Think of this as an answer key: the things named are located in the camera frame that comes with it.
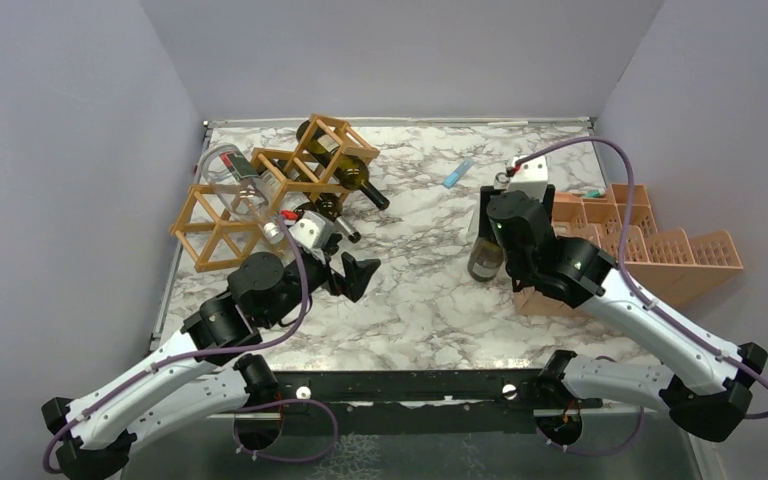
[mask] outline cable clip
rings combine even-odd
[[[646,305],[643,305],[643,309],[646,310],[647,312],[651,311],[653,308],[657,307],[659,303],[661,303],[661,299],[659,299],[658,297],[652,297],[652,299],[649,300],[649,303],[647,303]]]

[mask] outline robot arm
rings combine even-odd
[[[755,344],[737,346],[714,336],[645,289],[652,302],[643,304],[628,288],[613,257],[585,239],[555,236],[551,225],[554,190],[545,186],[540,188],[539,177],[518,182],[514,175],[508,191],[487,207],[514,291],[534,287],[549,298],[586,311],[621,330],[664,363],[657,367],[618,365],[558,351],[541,374],[546,389],[559,402],[606,398],[666,410],[689,433],[711,441],[725,440],[745,418],[753,380],[694,343],[652,309],[657,304],[723,355],[742,359],[755,372],[762,371],[766,352]],[[537,200],[541,197],[534,195],[543,192],[542,201]]]
[[[129,454],[187,423],[275,400],[277,380],[259,355],[213,372],[245,350],[236,347],[260,344],[259,328],[285,326],[282,320],[302,300],[302,272],[308,293],[323,286],[357,301],[381,265],[343,253],[345,276],[333,271],[330,255],[340,235],[315,212],[306,212],[290,233],[302,247],[296,261],[285,267],[271,253],[250,255],[228,276],[228,289],[204,302],[156,351],[95,392],[43,405],[49,431],[62,435],[56,455],[68,478],[107,478]]]

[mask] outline white marble surface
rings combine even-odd
[[[292,149],[295,129],[225,128],[211,144]],[[492,183],[508,160],[569,138],[581,126],[360,127],[381,150],[371,165],[375,185],[390,199],[377,211],[361,194],[346,201],[345,216],[363,235],[343,242],[357,258],[380,258],[367,295],[353,304],[318,291],[299,332],[268,352],[275,370],[482,369],[540,367],[559,348],[587,355],[651,363],[653,358],[618,332],[585,319],[531,316],[513,311],[504,274],[486,284],[466,272],[466,230],[478,188]],[[441,183],[467,156],[476,164],[452,189]],[[604,190],[592,146],[549,156],[550,180],[560,191]],[[184,254],[172,287],[163,339],[208,298],[226,288],[232,270],[196,273]],[[264,332],[273,338],[280,331]]]

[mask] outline blue pen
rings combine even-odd
[[[472,158],[467,158],[463,162],[461,162],[460,165],[458,165],[458,168],[455,169],[454,172],[450,173],[448,177],[446,177],[445,180],[443,180],[443,186],[446,188],[452,188],[456,183],[458,183],[458,180],[461,179],[461,177],[464,176],[464,174],[469,170],[469,167],[471,167],[475,163],[475,160]]]

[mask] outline white wall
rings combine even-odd
[[[0,1],[0,479],[146,352],[201,132],[136,0]]]
[[[142,0],[202,116],[597,115],[663,0]]]
[[[689,313],[768,350],[768,1],[666,0],[597,130],[628,149],[663,226],[731,231],[746,273]],[[768,479],[768,420],[721,449],[731,479]]]

